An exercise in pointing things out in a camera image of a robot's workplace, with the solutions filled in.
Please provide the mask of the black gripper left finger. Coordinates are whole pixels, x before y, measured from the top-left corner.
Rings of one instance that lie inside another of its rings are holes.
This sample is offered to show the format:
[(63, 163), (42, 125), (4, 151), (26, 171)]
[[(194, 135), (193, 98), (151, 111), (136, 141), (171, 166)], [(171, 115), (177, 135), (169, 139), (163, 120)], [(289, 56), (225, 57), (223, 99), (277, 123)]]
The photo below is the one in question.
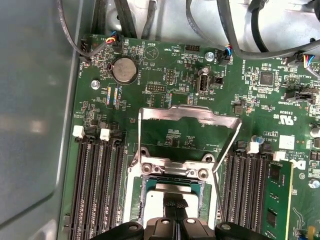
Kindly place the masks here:
[(163, 200), (163, 217), (149, 219), (147, 226), (129, 221), (93, 237), (94, 240), (173, 240), (176, 234), (177, 201)]

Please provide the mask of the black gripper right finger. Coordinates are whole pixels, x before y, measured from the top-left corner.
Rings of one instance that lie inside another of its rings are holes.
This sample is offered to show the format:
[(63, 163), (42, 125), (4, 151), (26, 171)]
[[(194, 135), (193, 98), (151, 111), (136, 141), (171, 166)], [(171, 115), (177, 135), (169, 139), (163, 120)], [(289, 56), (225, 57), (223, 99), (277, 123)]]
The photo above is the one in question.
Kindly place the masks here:
[(213, 229), (206, 221), (188, 217), (185, 199), (176, 200), (176, 239), (177, 240), (268, 240), (269, 237), (234, 224), (221, 222)]

